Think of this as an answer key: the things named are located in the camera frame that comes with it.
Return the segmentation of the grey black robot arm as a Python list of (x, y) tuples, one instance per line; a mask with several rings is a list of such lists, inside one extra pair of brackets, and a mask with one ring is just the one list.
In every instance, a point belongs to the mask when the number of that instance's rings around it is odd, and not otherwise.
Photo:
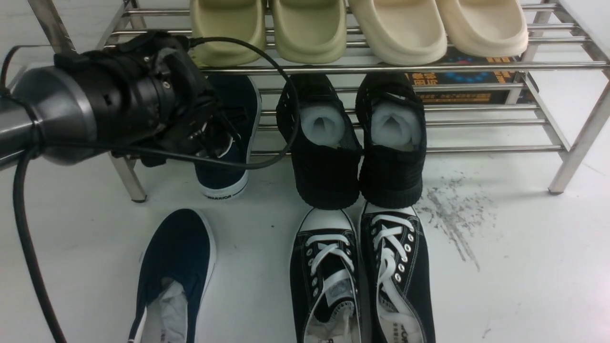
[(243, 106), (227, 104), (200, 73), (188, 50), (191, 39), (149, 30), (106, 50), (58, 53), (51, 66), (27, 71), (13, 91), (1, 89), (1, 118), (24, 118), (6, 138), (7, 154), (37, 145), (49, 161), (74, 165), (107, 151), (158, 152), (219, 159), (245, 150)]

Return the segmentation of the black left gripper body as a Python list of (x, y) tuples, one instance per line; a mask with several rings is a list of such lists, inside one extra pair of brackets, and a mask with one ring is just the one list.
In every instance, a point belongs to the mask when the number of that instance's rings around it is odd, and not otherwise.
[(245, 152), (245, 109), (229, 106), (200, 73), (191, 39), (153, 30), (108, 50), (55, 54), (54, 67), (83, 90), (94, 138), (55, 138), (63, 149), (134, 155), (146, 167), (170, 156), (221, 159)]

